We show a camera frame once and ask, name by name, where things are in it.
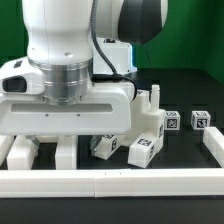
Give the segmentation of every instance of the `cube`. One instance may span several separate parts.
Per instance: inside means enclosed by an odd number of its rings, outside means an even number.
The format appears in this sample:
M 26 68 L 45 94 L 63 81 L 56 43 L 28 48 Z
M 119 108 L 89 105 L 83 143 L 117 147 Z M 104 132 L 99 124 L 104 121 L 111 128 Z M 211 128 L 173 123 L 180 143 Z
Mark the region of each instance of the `cube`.
M 210 126 L 211 116 L 207 111 L 192 111 L 191 125 L 194 130 L 204 130 Z
M 123 140 L 121 135 L 104 135 L 101 142 L 95 149 L 95 155 L 98 158 L 107 160 L 121 146 Z
M 165 130 L 180 130 L 180 114 L 177 111 L 166 111 Z
M 128 164 L 146 168 L 157 153 L 157 142 L 158 137 L 150 133 L 141 134 L 129 148 Z

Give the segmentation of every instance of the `white block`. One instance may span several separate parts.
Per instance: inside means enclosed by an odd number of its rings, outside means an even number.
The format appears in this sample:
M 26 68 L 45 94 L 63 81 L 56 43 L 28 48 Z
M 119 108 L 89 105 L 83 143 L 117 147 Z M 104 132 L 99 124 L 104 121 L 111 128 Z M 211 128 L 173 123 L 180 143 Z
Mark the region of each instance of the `white block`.
M 55 163 L 57 170 L 77 168 L 77 136 L 60 136 L 57 144 Z
M 180 130 L 180 114 L 178 111 L 165 112 L 165 130 Z
M 223 169 L 132 170 L 132 196 L 222 195 L 223 171 Z
M 14 142 L 13 136 L 0 136 L 0 166 L 4 162 L 6 156 L 8 155 L 13 142 Z
M 17 136 L 7 156 L 9 170 L 30 170 L 36 155 L 35 147 L 30 145 L 25 136 Z
M 157 141 L 158 137 L 152 134 L 141 134 L 129 148 L 128 163 L 146 168 L 157 153 Z
M 1 171 L 0 198 L 94 197 L 95 178 L 103 176 L 97 170 Z
M 211 116 L 207 111 L 192 111 L 191 126 L 194 130 L 204 130 L 210 126 Z
M 220 166 L 224 168 L 224 136 L 222 133 L 216 127 L 206 127 L 203 142 Z
M 128 170 L 107 170 L 95 179 L 95 197 L 130 197 L 132 180 Z
M 121 146 L 123 135 L 104 135 L 101 142 L 96 147 L 95 156 L 101 159 L 109 157 Z

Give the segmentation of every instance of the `green wall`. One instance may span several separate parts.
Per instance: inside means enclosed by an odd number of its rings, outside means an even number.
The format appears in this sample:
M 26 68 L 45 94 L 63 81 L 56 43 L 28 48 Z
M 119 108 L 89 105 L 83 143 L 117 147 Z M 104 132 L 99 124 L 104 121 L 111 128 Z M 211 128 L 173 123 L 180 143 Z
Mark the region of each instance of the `green wall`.
M 196 68 L 224 82 L 224 1 L 169 0 L 163 31 L 136 47 L 138 68 Z
M 21 0 L 0 0 L 0 65 L 24 56 L 26 45 Z
M 0 65 L 26 55 L 21 0 L 0 0 Z M 136 46 L 138 68 L 203 69 L 224 82 L 224 0 L 168 0 L 163 31 Z

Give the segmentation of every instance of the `black object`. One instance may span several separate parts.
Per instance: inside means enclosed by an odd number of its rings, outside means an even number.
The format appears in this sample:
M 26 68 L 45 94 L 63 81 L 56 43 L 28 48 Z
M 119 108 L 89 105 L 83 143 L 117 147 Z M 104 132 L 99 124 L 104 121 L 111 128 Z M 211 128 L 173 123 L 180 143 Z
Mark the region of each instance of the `black object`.
M 161 30 L 161 0 L 124 0 L 118 24 L 119 40 L 145 44 Z
M 206 110 L 212 116 L 211 125 L 224 132 L 224 85 L 203 71 L 190 69 L 139 70 L 130 76 L 141 90 L 159 83 L 161 108 L 181 114 L 181 130 L 165 131 L 164 148 L 148 169 L 219 167 L 202 143 L 203 132 L 194 131 L 190 121 L 192 110 Z M 90 139 L 79 138 L 79 169 L 135 168 L 128 166 L 125 148 L 118 149 L 108 161 L 91 157 L 87 151 Z M 54 168 L 54 164 L 49 167 L 47 163 L 54 162 L 55 149 L 56 145 L 45 144 L 41 149 L 43 158 L 35 159 L 35 169 Z M 223 208 L 223 196 L 0 199 L 1 223 L 16 224 L 221 224 Z
M 4 79 L 2 86 L 7 93 L 25 93 L 27 91 L 27 82 L 22 76 Z
M 108 39 L 108 38 L 105 39 L 103 42 L 107 43 L 107 44 L 115 44 L 116 43 L 116 41 L 114 39 Z
M 14 65 L 14 68 L 19 68 L 22 65 L 23 61 L 17 61 Z

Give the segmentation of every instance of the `white panel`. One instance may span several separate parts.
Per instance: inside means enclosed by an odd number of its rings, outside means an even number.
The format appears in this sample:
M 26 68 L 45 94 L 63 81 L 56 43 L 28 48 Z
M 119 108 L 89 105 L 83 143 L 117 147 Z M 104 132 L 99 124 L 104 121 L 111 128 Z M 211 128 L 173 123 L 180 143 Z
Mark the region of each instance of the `white panel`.
M 57 170 L 73 170 L 77 167 L 78 136 L 60 136 L 55 154 Z
M 71 107 L 45 104 L 41 96 L 0 94 L 0 134 L 124 134 L 131 128 L 132 98 L 133 85 L 128 82 L 110 83 L 106 87 L 104 83 L 97 83 L 81 98 L 78 109 L 73 108 L 74 111 L 69 110 Z M 107 107 L 105 110 L 104 105 L 111 105 L 112 111 L 108 111 Z
M 95 171 L 2 171 L 0 197 L 94 197 Z

